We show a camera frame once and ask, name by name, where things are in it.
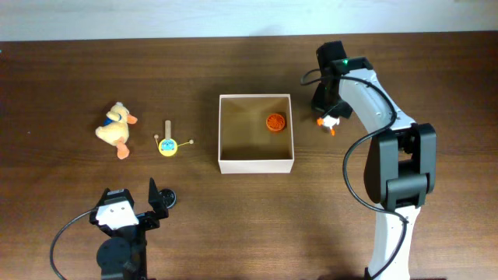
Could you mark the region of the orange round disc toy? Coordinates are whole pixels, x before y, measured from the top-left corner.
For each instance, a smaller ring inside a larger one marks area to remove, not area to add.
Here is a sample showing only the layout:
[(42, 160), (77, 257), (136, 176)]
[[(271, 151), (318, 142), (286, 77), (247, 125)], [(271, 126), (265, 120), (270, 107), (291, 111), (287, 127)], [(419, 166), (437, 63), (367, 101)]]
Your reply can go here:
[(285, 128), (286, 119), (281, 114), (273, 113), (268, 115), (265, 124), (269, 131), (279, 132)]

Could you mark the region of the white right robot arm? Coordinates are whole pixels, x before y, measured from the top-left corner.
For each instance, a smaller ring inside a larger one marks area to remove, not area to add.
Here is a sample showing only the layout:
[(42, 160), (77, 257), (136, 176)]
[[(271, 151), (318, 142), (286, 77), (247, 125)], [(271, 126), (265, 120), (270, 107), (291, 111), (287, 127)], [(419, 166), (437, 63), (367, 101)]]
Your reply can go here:
[(340, 117), (356, 113), (367, 134), (347, 150), (342, 164), (345, 185), (352, 191), (348, 163), (364, 142), (370, 147), (363, 172), (368, 195), (353, 198), (376, 214), (373, 253), (366, 279), (408, 279), (409, 253), (416, 219), (435, 185), (437, 134), (431, 124), (418, 124), (389, 97), (366, 58), (339, 58), (319, 64), (319, 91), (335, 104), (319, 124), (333, 128)]

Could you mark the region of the white duck toy pink hat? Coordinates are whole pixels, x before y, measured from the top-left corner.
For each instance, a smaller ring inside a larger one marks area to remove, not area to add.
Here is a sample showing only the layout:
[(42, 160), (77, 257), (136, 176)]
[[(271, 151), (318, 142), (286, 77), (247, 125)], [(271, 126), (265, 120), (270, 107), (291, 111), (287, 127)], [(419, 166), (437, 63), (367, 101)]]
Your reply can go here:
[(335, 126), (340, 124), (340, 119), (338, 117), (331, 117), (327, 115), (325, 117), (320, 117), (317, 119), (317, 124), (330, 131), (332, 136), (335, 136)]

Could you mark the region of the black round disc toy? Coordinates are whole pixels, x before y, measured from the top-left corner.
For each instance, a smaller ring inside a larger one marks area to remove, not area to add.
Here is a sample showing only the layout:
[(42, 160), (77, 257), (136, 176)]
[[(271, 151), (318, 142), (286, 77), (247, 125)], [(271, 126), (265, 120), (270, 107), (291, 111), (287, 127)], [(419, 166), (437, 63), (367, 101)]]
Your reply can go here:
[(160, 195), (163, 197), (163, 201), (168, 209), (176, 205), (177, 195), (175, 191), (169, 188), (164, 188), (160, 191)]

